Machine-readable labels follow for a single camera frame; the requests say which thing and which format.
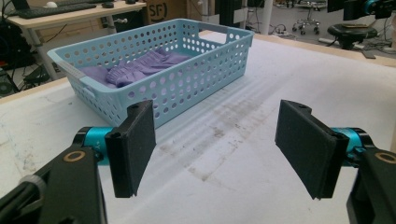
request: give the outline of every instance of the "wooden desk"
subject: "wooden desk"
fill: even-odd
[[[396,69],[267,38],[254,39],[243,77],[156,131],[136,198],[114,198],[109,168],[99,168],[109,223],[348,223],[356,170],[342,169],[332,199],[311,200],[275,145],[280,99],[311,106],[330,127],[360,127],[389,149]],[[84,126],[107,124],[65,79],[0,99],[0,196]]]
[[[43,63],[46,66],[46,69],[49,71],[51,78],[55,80],[58,79],[58,77],[52,67],[51,64],[52,61],[48,59],[46,55],[47,52],[44,51],[44,49],[42,48],[43,43],[41,43],[41,41],[39,40],[37,33],[35,32],[36,30],[56,27],[61,24],[75,23],[75,22],[86,21],[94,18],[106,17],[108,21],[109,33],[114,34],[116,30],[112,19],[112,15],[117,15],[129,11],[141,10],[145,6],[146,3],[136,2],[133,5],[127,5],[125,4],[124,1],[119,1],[119,2],[114,2],[114,8],[102,8],[101,6],[98,6],[96,8],[63,13],[48,17],[35,18],[30,20],[26,20],[20,17],[9,17],[8,20],[11,23],[14,23],[15,25],[21,27],[22,29],[26,29],[28,31],[29,36],[34,41],[38,54],[44,61]]]

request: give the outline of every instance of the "crumpled fabric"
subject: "crumpled fabric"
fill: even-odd
[[[79,70],[86,76],[110,87],[121,88],[145,77],[161,72],[178,63],[188,60],[190,56],[173,51],[166,52],[163,48],[147,52],[134,61],[121,60],[119,65],[110,69],[103,66],[83,67]]]

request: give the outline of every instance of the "blue plastic basket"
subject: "blue plastic basket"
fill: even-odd
[[[225,43],[203,39],[209,30],[226,35]],[[253,33],[198,21],[172,20],[50,50],[76,95],[113,126],[129,105],[153,100],[156,128],[244,75]],[[78,70],[117,65],[162,47],[191,58],[133,84],[111,89]]]

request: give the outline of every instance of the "desk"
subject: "desk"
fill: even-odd
[[[59,26],[62,24],[67,24],[67,23],[86,21],[86,20],[94,19],[94,18],[107,17],[109,32],[111,34],[114,34],[115,26],[114,26],[114,22],[112,19],[112,15],[117,15],[117,14],[121,14],[124,12],[141,10],[145,6],[146,6],[146,3],[136,2],[133,5],[127,5],[127,4],[125,4],[124,1],[119,1],[119,2],[114,2],[114,8],[102,8],[101,6],[98,6],[96,8],[75,11],[75,12],[69,12],[69,13],[64,13],[64,14],[59,14],[59,15],[53,15],[53,16],[48,16],[48,17],[35,18],[35,19],[30,19],[30,20],[26,20],[26,19],[23,19],[20,17],[10,17],[10,18],[8,18],[8,20],[11,23],[18,25],[22,29],[27,30],[27,32],[29,33],[29,36],[32,38],[32,40],[37,48],[38,54],[43,59],[43,64],[46,66],[47,71],[49,71],[51,78],[53,80],[55,80],[55,79],[58,79],[58,77],[52,67],[52,64],[51,64],[52,61],[48,58],[47,52],[45,50],[43,50],[42,43],[39,40],[37,33],[35,32],[36,30],[50,28],[50,27],[56,27],[56,26]]]
[[[360,127],[389,149],[396,69],[276,41],[256,36],[243,77],[156,130],[137,197],[114,198],[99,168],[109,223],[348,223],[356,170],[341,170],[332,199],[311,200],[275,145],[279,103],[309,105],[328,126]],[[107,124],[65,79],[0,99],[0,196],[84,126]]]

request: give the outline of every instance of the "black keyboard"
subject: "black keyboard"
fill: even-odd
[[[81,3],[100,4],[100,3],[111,2],[111,1],[112,0],[66,0],[66,1],[61,1],[61,2],[55,2],[55,4],[58,7],[65,7],[65,6],[71,6],[71,5],[75,5],[75,4],[81,4]]]
[[[24,19],[33,19],[33,18],[63,14],[66,12],[80,11],[94,7],[96,7],[96,5],[94,4],[82,3],[71,6],[65,6],[65,7],[41,7],[41,8],[23,9],[23,10],[18,10],[17,14],[18,16]]]

